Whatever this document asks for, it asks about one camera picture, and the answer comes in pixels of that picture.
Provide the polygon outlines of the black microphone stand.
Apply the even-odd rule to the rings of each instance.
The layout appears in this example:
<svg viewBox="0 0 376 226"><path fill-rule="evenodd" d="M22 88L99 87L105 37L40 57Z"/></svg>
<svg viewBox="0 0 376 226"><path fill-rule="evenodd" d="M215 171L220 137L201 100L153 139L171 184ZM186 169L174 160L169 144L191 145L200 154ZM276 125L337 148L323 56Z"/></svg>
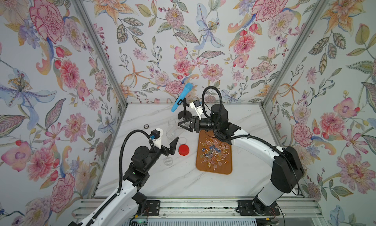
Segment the black microphone stand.
<svg viewBox="0 0 376 226"><path fill-rule="evenodd" d="M187 99L184 98L181 100L181 104L183 105L183 110L178 113L178 119L179 120L186 120L190 117L192 117L192 114L190 111L187 110L187 108L190 106L187 102Z"/></svg>

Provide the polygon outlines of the blue microphone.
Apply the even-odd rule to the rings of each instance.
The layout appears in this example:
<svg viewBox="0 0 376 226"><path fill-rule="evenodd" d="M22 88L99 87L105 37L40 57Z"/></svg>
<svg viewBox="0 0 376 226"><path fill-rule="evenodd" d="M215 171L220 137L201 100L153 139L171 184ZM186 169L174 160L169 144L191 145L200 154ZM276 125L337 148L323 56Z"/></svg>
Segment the blue microphone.
<svg viewBox="0 0 376 226"><path fill-rule="evenodd" d="M193 84L192 83L188 83L185 85L182 93L179 95L179 97L176 99L173 107L171 108L171 112L175 112L177 110L177 108L181 105L181 103L184 101L184 99L186 98L187 94L189 94L191 92L191 90L193 89Z"/></svg>

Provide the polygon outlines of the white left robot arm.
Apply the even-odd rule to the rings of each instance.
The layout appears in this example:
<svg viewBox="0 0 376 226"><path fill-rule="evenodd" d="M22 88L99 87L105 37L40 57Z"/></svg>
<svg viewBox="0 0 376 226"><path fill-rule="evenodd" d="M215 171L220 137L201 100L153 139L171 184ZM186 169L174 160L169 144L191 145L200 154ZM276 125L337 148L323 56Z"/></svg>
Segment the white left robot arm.
<svg viewBox="0 0 376 226"><path fill-rule="evenodd" d="M149 179L149 170L160 156L174 155L179 138L169 148L161 145L161 138L151 141L151 148L138 147L127 171L121 171L121 185L101 205L79 223L70 226L121 226L126 220L144 214L147 197L140 189Z"/></svg>

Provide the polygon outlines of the aluminium frame post right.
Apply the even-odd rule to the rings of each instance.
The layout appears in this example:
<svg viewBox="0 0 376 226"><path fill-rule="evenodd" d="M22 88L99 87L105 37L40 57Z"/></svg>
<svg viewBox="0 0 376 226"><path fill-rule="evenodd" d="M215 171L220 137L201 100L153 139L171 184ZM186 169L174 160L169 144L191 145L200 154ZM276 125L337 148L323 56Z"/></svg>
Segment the aluminium frame post right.
<svg viewBox="0 0 376 226"><path fill-rule="evenodd" d="M263 100L262 103L260 103L260 107L265 109L266 106L271 103L272 98L277 91L281 81L283 80L285 74L289 70L291 64L293 63L295 57L298 55L299 51L303 47L303 44L308 39L311 31L313 30L315 24L320 18L320 15L324 11L325 7L329 3L330 0L318 0L316 2L316 5L314 6L311 14L309 15L309 18L305 22L305 27L303 28L301 34L298 36L296 41L294 42L294 45L290 49L290 53L288 54L285 62L282 64L281 70L279 71L279 74L275 78L267 96Z"/></svg>

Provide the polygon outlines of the brown wooden tray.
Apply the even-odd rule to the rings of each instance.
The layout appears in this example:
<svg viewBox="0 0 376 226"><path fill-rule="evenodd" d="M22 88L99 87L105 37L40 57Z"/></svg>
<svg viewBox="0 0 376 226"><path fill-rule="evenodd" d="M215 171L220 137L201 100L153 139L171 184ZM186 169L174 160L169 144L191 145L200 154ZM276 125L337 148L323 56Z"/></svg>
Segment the brown wooden tray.
<svg viewBox="0 0 376 226"><path fill-rule="evenodd" d="M232 146L219 141L213 131L200 131L196 168L202 172L230 175L233 171Z"/></svg>

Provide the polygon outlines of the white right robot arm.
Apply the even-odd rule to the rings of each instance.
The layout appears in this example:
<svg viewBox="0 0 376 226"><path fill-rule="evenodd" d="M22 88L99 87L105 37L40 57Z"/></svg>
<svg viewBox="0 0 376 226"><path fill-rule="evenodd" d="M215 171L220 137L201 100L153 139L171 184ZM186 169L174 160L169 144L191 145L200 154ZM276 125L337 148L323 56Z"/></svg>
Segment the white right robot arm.
<svg viewBox="0 0 376 226"><path fill-rule="evenodd" d="M272 168L270 181L253 199L252 205L255 208L271 206L281 196L291 193L298 186L304 175L304 168L293 147L282 148L250 135L229 121L228 111L223 105L213 105L211 114L205 116L202 116L202 106L193 105L193 108L197 115L180 121L179 127L192 133L212 131L214 137L221 142L250 152Z"/></svg>

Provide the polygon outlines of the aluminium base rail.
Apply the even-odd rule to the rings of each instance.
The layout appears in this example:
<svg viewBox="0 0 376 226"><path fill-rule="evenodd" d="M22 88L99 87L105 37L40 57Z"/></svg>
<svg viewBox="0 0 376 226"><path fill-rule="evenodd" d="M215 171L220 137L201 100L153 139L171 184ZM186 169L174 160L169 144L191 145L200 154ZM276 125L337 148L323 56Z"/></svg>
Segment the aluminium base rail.
<svg viewBox="0 0 376 226"><path fill-rule="evenodd" d="M243 213L239 201L250 198L151 198L141 216L130 215L122 226L325 226L318 203L302 197L282 197L264 215Z"/></svg>

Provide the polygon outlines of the red jar lid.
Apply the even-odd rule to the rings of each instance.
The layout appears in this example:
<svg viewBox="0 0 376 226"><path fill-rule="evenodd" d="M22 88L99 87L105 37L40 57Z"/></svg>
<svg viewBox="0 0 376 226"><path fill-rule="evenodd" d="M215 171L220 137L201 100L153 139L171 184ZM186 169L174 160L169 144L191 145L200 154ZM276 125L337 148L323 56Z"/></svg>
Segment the red jar lid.
<svg viewBox="0 0 376 226"><path fill-rule="evenodd" d="M178 152L181 156L187 156L190 153L190 148L186 144L179 146Z"/></svg>

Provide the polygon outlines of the clear plastic jar lid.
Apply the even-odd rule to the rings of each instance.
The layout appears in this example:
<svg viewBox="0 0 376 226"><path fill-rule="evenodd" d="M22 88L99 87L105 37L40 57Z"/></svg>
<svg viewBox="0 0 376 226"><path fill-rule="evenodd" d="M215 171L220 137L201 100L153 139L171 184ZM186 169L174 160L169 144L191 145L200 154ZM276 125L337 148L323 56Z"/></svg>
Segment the clear plastic jar lid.
<svg viewBox="0 0 376 226"><path fill-rule="evenodd" d="M180 145L184 145L184 144L187 144L187 139L184 138L184 137L180 137L178 142L179 142Z"/></svg>

